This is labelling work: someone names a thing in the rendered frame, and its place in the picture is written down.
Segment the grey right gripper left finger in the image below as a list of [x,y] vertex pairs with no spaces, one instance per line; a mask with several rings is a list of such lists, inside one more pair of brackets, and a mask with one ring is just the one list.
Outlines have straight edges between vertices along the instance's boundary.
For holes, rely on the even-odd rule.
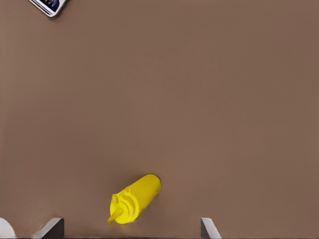
[[64,219],[51,219],[33,238],[64,238]]

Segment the white cup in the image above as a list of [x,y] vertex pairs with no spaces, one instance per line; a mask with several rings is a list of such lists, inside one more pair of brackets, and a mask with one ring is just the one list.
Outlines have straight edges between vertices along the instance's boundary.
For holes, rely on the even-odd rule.
[[0,239],[15,239],[16,235],[13,227],[4,218],[0,217]]

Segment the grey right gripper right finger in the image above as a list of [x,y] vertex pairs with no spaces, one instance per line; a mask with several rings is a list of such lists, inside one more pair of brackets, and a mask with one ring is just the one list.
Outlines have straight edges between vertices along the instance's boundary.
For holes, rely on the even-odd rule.
[[200,238],[201,239],[221,239],[217,227],[211,218],[200,218]]

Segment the yellow sauce bottle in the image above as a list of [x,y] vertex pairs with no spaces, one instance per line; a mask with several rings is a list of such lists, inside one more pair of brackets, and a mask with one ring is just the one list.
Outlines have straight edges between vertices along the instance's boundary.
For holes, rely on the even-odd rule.
[[125,189],[112,195],[108,223],[124,225],[134,222],[161,190],[161,180],[147,174]]

